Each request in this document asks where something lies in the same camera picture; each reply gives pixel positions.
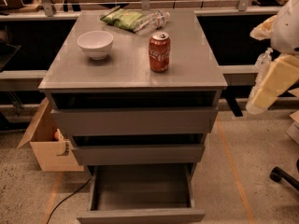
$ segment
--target white bowl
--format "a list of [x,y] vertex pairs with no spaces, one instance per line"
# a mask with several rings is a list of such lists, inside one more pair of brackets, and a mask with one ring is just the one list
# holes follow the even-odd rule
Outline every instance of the white bowl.
[[102,60],[111,52],[113,35],[105,31],[91,31],[81,35],[77,43],[90,58]]

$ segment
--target red can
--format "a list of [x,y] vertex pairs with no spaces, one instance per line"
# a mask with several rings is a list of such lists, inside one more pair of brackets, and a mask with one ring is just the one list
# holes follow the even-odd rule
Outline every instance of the red can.
[[149,65],[155,72],[168,69],[170,54],[170,38],[166,32],[156,32],[149,40]]

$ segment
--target orange line on floor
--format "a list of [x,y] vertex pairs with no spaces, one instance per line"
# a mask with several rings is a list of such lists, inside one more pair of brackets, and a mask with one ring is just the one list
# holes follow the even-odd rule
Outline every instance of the orange line on floor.
[[238,189],[239,195],[241,197],[242,203],[245,207],[247,217],[249,219],[249,224],[255,224],[256,222],[255,222],[254,215],[252,214],[252,210],[250,208],[249,201],[248,201],[248,198],[246,196],[246,192],[244,190],[242,182],[241,182],[241,180],[239,178],[239,175],[237,173],[234,157],[233,157],[233,155],[231,153],[231,150],[229,148],[229,144],[227,142],[226,135],[225,135],[224,130],[222,128],[221,121],[219,120],[219,117],[216,118],[216,125],[217,125],[218,131],[220,133],[220,137],[221,137],[221,140],[222,140],[222,144],[223,144],[228,162],[230,163],[231,169],[233,171],[235,184],[236,184],[236,187]]
[[52,189],[52,192],[50,194],[49,201],[48,201],[48,206],[46,208],[45,216],[43,218],[43,222],[42,222],[43,224],[47,224],[50,213],[54,208],[55,198],[56,198],[56,195],[57,195],[57,192],[58,192],[58,188],[59,188],[59,186],[62,182],[63,176],[64,176],[63,172],[59,172],[59,173],[56,174],[53,189]]

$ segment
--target floor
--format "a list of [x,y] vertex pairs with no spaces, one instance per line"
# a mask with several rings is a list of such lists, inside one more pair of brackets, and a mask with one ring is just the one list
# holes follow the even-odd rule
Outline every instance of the floor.
[[[269,178],[279,166],[299,178],[299,145],[286,134],[294,106],[235,117],[221,107],[206,150],[192,179],[203,224],[299,223],[299,194]],[[0,132],[0,223],[46,224],[52,209],[81,187],[88,172],[42,172],[30,146],[17,149],[24,131]],[[64,201],[49,224],[78,224],[86,213],[89,184]]]

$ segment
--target clear water bottle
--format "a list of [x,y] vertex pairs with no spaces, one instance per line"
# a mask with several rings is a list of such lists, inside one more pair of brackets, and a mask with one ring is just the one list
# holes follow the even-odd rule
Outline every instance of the clear water bottle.
[[164,27],[170,18],[169,12],[157,10],[136,22],[134,32],[138,35],[149,34],[157,28]]
[[246,104],[247,111],[253,115],[261,114],[265,111],[264,109],[261,109],[260,107],[256,106],[252,102],[252,100],[253,100],[254,96],[256,95],[257,91],[261,88],[261,84],[270,69],[270,64],[272,62],[272,57],[271,57],[272,52],[273,52],[273,50],[271,48],[268,48],[265,53],[261,54],[258,57],[258,59],[255,63],[255,67],[258,70],[258,75],[255,79],[255,85],[250,92],[249,100]]

